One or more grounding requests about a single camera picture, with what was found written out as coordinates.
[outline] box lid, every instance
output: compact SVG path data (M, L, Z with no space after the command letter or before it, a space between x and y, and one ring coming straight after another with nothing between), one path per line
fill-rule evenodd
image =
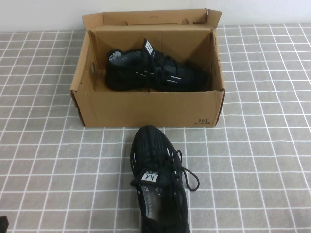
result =
M222 12L210 9L102 12L82 16L87 30L105 25L206 24L216 29Z

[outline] shoe insole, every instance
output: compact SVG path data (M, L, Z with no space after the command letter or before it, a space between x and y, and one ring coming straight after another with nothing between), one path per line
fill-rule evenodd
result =
M180 211L172 194L165 194L159 187L142 187L146 204L146 216L159 222L163 226L172 226L179 223Z

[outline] shoe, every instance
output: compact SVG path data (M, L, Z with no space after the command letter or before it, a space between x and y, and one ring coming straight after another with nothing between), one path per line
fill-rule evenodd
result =
M142 233L188 233L188 207L182 175L190 191L199 188L196 175L182 167L182 154L154 126L136 133L131 149L131 167L142 215ZM186 171L197 179L191 189Z
M211 75L187 67L152 48L112 50L107 55L106 85L116 91L150 88L163 92L202 91L211 87Z

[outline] shoe tongue label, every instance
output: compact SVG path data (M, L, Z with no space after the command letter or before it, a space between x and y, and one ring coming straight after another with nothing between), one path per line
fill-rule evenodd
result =
M151 44L149 43L148 40L146 40L146 45L145 45L146 50L148 51L149 55L151 55L153 48L151 46Z
M158 177L158 173L155 171L146 171L145 174L143 174L141 180L142 181L150 181L150 182L156 182Z

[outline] shoe tongue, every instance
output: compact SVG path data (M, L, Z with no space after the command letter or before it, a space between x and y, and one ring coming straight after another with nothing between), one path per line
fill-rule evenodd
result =
M171 173L162 168L158 171L152 171L148 168L143 169L140 174L132 181L133 186L137 184L140 185L150 185L157 187L166 187L172 184L173 179Z
M154 55L154 49L148 40L144 39L144 44L141 49L141 57L145 64L148 64Z

